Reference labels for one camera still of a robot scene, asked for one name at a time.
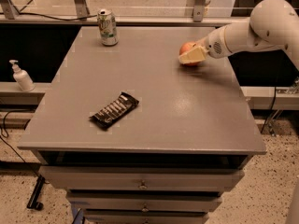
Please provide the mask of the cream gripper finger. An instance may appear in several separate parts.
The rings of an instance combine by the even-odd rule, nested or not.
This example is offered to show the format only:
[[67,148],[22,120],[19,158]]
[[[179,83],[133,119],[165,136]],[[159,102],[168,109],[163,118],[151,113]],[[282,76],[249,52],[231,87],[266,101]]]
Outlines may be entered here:
[[178,60],[182,64],[200,63],[206,59],[207,50],[202,46],[188,47],[184,49],[178,56]]

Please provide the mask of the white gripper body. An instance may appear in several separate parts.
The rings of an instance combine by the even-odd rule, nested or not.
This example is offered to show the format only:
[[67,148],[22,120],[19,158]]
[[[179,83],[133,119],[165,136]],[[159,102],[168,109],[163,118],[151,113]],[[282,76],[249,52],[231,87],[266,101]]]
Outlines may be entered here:
[[203,38],[195,42],[196,45],[205,48],[207,54],[215,59],[228,57],[232,55],[229,50],[225,39],[226,26],[215,29]]

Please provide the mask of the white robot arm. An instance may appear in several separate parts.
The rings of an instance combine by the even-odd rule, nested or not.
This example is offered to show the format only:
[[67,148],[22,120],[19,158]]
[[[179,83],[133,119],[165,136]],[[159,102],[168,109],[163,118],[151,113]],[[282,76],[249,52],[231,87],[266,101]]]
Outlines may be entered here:
[[[298,32],[298,15],[288,2],[263,0],[249,17],[185,43],[179,52],[202,48],[210,57],[222,58],[280,49],[297,64]],[[245,178],[206,224],[298,224],[298,118],[281,120],[278,127],[281,136],[263,136],[268,153],[249,162]]]

